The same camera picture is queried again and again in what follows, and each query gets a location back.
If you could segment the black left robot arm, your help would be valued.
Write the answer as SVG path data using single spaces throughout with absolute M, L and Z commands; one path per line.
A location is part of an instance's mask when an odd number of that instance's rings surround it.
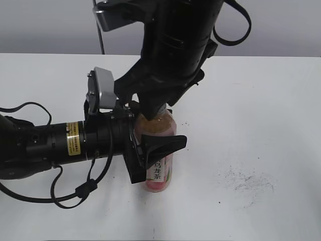
M 147 170 L 162 158 L 183 149 L 185 136 L 135 138 L 135 105 L 111 112 L 86 113 L 84 121 L 35 126 L 1 117 L 1 179 L 15 180 L 94 158 L 122 155 L 131 182 L 146 179 Z

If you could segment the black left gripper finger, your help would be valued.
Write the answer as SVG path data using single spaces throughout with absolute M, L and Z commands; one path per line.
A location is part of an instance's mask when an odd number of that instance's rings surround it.
M 178 136 L 141 136 L 142 164 L 153 166 L 164 157 L 184 149 L 187 144 L 187 137 Z
M 129 101 L 128 108 L 129 108 L 130 112 L 133 114 L 133 116 L 138 116 L 141 113 L 140 104 L 139 104 L 139 102 L 137 102 L 135 100 Z

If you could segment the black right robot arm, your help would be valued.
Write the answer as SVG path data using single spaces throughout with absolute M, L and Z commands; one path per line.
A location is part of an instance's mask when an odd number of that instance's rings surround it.
M 204 78 L 201 66 L 215 52 L 210 39 L 223 1 L 162 1 L 154 21 L 144 26 L 141 58 L 114 92 L 126 103 L 133 94 L 140 112 L 153 119 L 164 104 L 174 106 Z

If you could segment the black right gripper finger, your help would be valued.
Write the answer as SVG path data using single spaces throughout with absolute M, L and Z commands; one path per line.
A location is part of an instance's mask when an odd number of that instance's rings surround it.
M 169 93 L 167 104 L 169 106 L 174 106 L 180 100 L 180 98 L 194 85 L 198 85 L 198 83 L 191 82 L 186 86 L 177 86 L 172 89 Z
M 136 90 L 141 113 L 146 119 L 153 119 L 163 105 L 168 101 L 168 88 L 156 88 L 152 90 Z

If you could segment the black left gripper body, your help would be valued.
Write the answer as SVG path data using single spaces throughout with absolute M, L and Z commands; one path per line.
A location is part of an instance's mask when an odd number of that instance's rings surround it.
M 88 101 L 84 102 L 84 151 L 88 159 L 107 158 L 101 174 L 95 179 L 99 183 L 110 167 L 113 156 L 122 155 L 131 183 L 146 180 L 146 169 L 141 166 L 136 154 L 132 134 L 130 112 L 116 107 L 111 112 L 91 113 Z

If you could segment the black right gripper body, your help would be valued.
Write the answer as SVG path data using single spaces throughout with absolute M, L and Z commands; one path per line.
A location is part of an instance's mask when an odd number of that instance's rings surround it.
M 197 62 L 196 70 L 188 76 L 182 76 L 174 73 L 167 73 L 160 68 L 152 67 L 142 59 L 139 59 L 122 77 L 117 79 L 114 84 L 114 93 L 123 102 L 129 102 L 130 97 L 133 94 L 137 94 L 137 89 L 152 90 L 156 88 L 168 88 L 169 93 L 177 86 L 186 86 L 191 82 L 201 81 L 205 74 L 201 69 L 201 66 L 205 62 L 205 58 L 202 57 Z

